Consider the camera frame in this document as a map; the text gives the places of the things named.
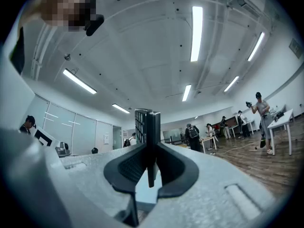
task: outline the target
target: black pants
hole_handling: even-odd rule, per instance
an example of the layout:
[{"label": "black pants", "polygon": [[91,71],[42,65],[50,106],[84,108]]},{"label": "black pants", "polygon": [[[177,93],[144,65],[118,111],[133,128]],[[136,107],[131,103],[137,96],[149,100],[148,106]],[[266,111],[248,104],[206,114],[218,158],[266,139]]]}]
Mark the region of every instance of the black pants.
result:
[{"label": "black pants", "polygon": [[199,139],[190,140],[190,148],[192,150],[200,152],[200,140]]},{"label": "black pants", "polygon": [[242,126],[242,131],[243,131],[244,138],[250,136],[247,124]]}]

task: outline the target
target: gray tank top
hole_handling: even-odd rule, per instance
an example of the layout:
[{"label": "gray tank top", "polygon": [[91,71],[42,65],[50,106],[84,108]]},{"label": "gray tank top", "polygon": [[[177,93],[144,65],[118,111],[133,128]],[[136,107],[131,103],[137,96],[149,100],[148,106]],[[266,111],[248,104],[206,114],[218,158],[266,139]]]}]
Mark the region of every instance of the gray tank top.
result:
[{"label": "gray tank top", "polygon": [[260,115],[261,115],[262,111],[263,111],[267,106],[268,106],[268,104],[267,104],[267,102],[264,101],[264,100],[262,100],[261,103],[257,102],[256,105],[255,105],[255,107],[257,107],[257,111],[260,113]]}]

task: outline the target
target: beige pants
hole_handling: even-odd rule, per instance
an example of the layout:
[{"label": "beige pants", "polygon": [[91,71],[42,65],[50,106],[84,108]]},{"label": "beige pants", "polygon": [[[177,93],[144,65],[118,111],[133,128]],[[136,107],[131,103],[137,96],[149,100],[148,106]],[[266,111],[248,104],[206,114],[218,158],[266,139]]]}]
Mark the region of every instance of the beige pants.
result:
[{"label": "beige pants", "polygon": [[225,135],[225,138],[226,138],[226,139],[231,138],[231,136],[230,136],[230,131],[229,131],[228,127],[225,127],[225,128],[223,129],[223,131],[224,131],[224,135]]}]

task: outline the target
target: wooden floor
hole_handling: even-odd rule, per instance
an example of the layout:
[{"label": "wooden floor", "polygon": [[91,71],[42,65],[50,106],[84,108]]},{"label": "wooden floor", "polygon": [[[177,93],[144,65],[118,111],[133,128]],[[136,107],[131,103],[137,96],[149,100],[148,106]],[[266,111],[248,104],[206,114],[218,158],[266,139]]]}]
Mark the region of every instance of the wooden floor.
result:
[{"label": "wooden floor", "polygon": [[223,158],[251,177],[260,181],[276,197],[290,191],[295,185],[304,161],[304,116],[290,124],[292,155],[289,155],[287,131],[275,131],[275,155],[267,154],[266,147],[260,148],[260,131],[244,140],[232,136],[219,138],[217,157]]}]

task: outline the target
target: ceiling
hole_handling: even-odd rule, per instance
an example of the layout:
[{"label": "ceiling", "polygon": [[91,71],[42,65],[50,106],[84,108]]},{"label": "ceiling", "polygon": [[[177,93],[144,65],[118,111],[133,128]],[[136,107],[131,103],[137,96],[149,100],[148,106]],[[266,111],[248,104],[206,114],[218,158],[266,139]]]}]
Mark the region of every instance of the ceiling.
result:
[{"label": "ceiling", "polygon": [[[192,6],[203,7],[197,62],[190,62]],[[266,33],[264,45],[271,28],[268,16],[255,18],[237,0],[97,0],[96,12],[105,22],[91,37],[49,28],[38,39],[43,22],[28,24],[23,75],[122,119],[133,115],[116,110],[113,103],[165,114],[220,100],[235,76],[241,80],[246,75],[254,62],[247,58],[257,37]],[[37,74],[32,58],[39,41],[48,43],[42,59],[37,56],[42,66]],[[70,61],[64,59],[67,53]],[[65,68],[78,69],[76,75],[97,94],[68,80],[62,74]],[[182,103],[188,84],[191,92]]]}]

